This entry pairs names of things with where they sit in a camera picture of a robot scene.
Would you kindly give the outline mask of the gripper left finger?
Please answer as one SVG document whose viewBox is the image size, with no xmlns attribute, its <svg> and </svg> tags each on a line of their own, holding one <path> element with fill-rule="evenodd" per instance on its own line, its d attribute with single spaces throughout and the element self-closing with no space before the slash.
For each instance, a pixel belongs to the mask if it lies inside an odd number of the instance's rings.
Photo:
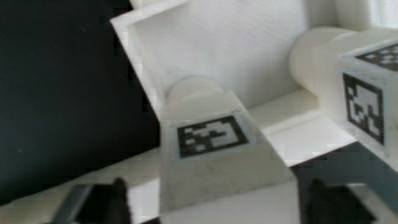
<svg viewBox="0 0 398 224">
<path fill-rule="evenodd" d="M 50 224 L 132 224 L 128 188 L 121 178 L 111 184 L 73 187 Z"/>
</svg>

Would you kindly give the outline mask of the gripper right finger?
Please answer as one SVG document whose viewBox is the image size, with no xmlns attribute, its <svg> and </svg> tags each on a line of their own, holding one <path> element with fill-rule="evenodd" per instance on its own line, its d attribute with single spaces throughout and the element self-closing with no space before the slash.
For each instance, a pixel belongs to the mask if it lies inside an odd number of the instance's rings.
<svg viewBox="0 0 398 224">
<path fill-rule="evenodd" d="M 306 224 L 398 224 L 398 213 L 365 183 L 310 185 Z"/>
</svg>

